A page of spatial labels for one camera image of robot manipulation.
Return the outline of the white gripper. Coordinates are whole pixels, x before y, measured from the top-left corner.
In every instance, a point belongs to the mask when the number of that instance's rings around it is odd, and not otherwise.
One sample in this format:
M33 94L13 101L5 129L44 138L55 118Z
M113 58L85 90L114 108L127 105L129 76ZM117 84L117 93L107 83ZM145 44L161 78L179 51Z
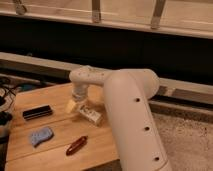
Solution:
M86 84L74 84L72 90L73 100L70 99L68 101L65 112L71 113L77 105L76 102L85 100L87 96L88 96L88 86Z

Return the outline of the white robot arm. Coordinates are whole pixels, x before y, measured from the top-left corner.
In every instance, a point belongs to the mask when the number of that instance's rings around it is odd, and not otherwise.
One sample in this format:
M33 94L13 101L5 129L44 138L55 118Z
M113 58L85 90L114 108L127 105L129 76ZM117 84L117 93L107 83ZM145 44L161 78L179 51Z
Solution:
M72 99L88 97L91 85L103 88L104 104L123 171L172 171L148 100L159 89L150 69L94 70L83 66L70 72Z

